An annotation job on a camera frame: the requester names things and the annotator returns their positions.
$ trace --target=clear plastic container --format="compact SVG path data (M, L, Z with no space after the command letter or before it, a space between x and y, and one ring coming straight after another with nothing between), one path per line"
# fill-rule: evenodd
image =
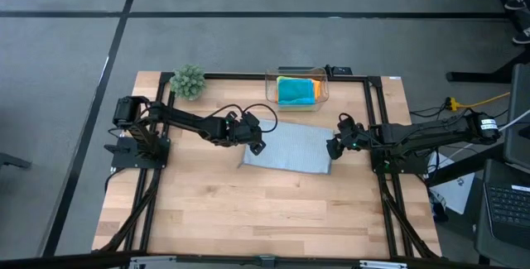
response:
M282 104L278 102L277 96L277 78L285 76L296 79L313 79L320 82L320 96L315 99L313 104ZM323 68L314 68L312 70L267 70L265 73L265 92L267 101L271 103L276 111L279 112L315 112L322 108L322 105L330 97L328 90L328 76Z

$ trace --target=gray cloth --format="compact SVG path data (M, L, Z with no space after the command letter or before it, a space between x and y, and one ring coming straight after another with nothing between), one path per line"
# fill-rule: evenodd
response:
M274 121L260 119L262 130L268 130L273 125ZM329 174L331 158L325 141L332 137L332 129L279 122L273 132L262 135L267 146L258 156L246 146L243 163L309 174Z

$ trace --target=wooden table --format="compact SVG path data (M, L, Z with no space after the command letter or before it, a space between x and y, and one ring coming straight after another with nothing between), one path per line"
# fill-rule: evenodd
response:
M154 100L159 77L160 72L139 72L132 94ZM409 124L402 81L395 77L382 77L382 81L389 121ZM209 79L207 84L200 99L176 100L175 108L205 116L229 103L243 108L267 103L262 81ZM375 91L373 100L378 118ZM256 107L252 112L260 118L272 118L265 108ZM284 112L278 117L284 122L336 129L341 112L368 126L362 84L330 82L330 99L319 112ZM214 147L198 135L178 128L172 127L169 137L170 159L162 171L149 252L389 257L378 182L371 170L369 152L344 151L339 160L333 161L330 175L309 175L238 167L244 146ZM110 181L94 248L106 244L130 214L137 177L138 170L131 169ZM429 248L440 255L425 186L414 175L400 178L409 221ZM393 223L397 248L403 254L399 224L396 219ZM138 221L133 247L138 246L141 230L142 219Z

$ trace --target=green plant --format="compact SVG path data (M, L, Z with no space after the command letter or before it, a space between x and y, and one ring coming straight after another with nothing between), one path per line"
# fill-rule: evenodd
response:
M197 65L184 65L174 72L175 75L169 81L175 96L188 100L198 99L206 88L203 69Z

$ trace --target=blue cloth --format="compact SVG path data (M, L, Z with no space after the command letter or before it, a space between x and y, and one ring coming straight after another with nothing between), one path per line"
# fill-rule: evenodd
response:
M315 104L315 90L310 79L280 79L279 104Z
M274 121L259 119L259 126L263 130L271 129ZM331 138L333 129L278 122L273 132L263 134L267 148L258 156L247 145L243 163L308 174L329 174L331 158L325 140Z

